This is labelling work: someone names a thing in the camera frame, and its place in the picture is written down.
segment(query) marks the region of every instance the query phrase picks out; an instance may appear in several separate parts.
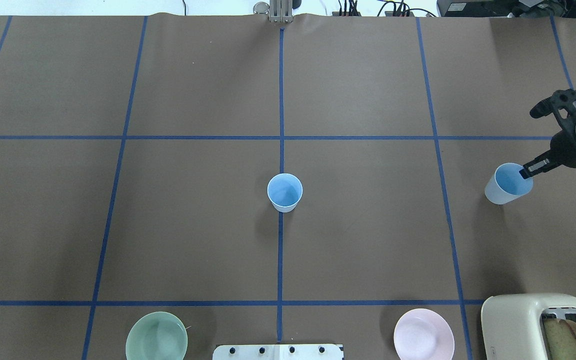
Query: table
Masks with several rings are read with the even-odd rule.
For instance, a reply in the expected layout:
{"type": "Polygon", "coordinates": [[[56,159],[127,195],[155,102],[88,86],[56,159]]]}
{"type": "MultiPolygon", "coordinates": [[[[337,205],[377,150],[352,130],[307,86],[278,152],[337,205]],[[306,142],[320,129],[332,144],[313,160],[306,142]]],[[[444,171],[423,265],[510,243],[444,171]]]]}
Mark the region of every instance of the table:
{"type": "Polygon", "coordinates": [[[0,358],[121,358],[163,310],[188,359],[396,359],[422,307],[480,359],[487,297],[576,296],[576,170],[483,196],[572,85],[574,19],[0,16],[0,358]],[[281,172],[304,186],[283,215],[281,172]]]}

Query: cable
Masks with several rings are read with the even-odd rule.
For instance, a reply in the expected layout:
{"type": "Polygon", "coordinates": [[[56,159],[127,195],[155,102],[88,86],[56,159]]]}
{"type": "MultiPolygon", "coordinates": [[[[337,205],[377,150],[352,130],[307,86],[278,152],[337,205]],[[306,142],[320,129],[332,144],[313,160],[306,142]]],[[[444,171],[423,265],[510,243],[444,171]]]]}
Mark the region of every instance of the cable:
{"type": "Polygon", "coordinates": [[[432,16],[433,18],[436,18],[436,17],[437,17],[434,13],[428,11],[427,9],[420,9],[420,8],[418,8],[418,7],[415,7],[414,9],[408,9],[408,10],[407,10],[407,16],[410,16],[410,12],[413,11],[413,10],[421,10],[421,11],[423,11],[423,12],[427,12],[427,13],[430,14],[430,16],[432,16]]]}
{"type": "Polygon", "coordinates": [[[566,0],[559,0],[559,4],[560,4],[560,5],[563,7],[563,9],[564,9],[563,14],[561,15],[561,17],[564,18],[564,17],[568,14],[568,12],[570,11],[570,10],[568,9],[568,3],[566,2],[566,0]]]}
{"type": "Polygon", "coordinates": [[[386,5],[388,4],[392,4],[392,11],[395,11],[395,8],[397,7],[397,4],[395,4],[394,1],[386,1],[383,3],[383,5],[381,5],[381,9],[379,9],[379,12],[377,13],[377,16],[380,16],[382,14],[382,10],[386,7],[386,5]]]}
{"type": "Polygon", "coordinates": [[[410,6],[408,6],[408,4],[405,3],[405,2],[384,1],[384,4],[381,5],[381,9],[379,9],[379,12],[377,13],[377,16],[380,16],[380,15],[382,14],[382,10],[384,10],[384,7],[386,7],[386,5],[388,5],[388,4],[393,4],[393,7],[392,7],[392,11],[393,11],[393,12],[402,11],[402,7],[403,7],[403,11],[406,12],[407,9],[410,8],[410,6]]]}
{"type": "Polygon", "coordinates": [[[326,4],[324,4],[323,0],[319,0],[319,4],[324,8],[324,13],[328,16],[328,8],[326,7],[326,4]]]}
{"type": "Polygon", "coordinates": [[[337,0],[337,2],[339,4],[338,16],[361,16],[357,10],[357,0],[343,0],[343,6],[341,6],[341,0],[337,0]]]}

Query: light blue object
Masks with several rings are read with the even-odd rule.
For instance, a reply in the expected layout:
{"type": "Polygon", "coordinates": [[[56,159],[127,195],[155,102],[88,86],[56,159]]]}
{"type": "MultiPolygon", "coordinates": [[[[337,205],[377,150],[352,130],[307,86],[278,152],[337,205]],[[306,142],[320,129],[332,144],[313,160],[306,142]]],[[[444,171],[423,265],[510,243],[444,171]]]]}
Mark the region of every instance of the light blue object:
{"type": "Polygon", "coordinates": [[[268,182],[267,192],[272,206],[278,212],[287,213],[297,207],[304,194],[304,187],[297,176],[279,173],[268,182]]]}
{"type": "Polygon", "coordinates": [[[491,203],[503,205],[528,194],[533,189],[534,180],[521,176],[519,171],[523,168],[514,162],[499,165],[486,185],[486,198],[491,203]]]}
{"type": "Polygon", "coordinates": [[[188,333],[175,315],[151,312],[132,326],[126,339],[127,360],[182,360],[188,333]]]}

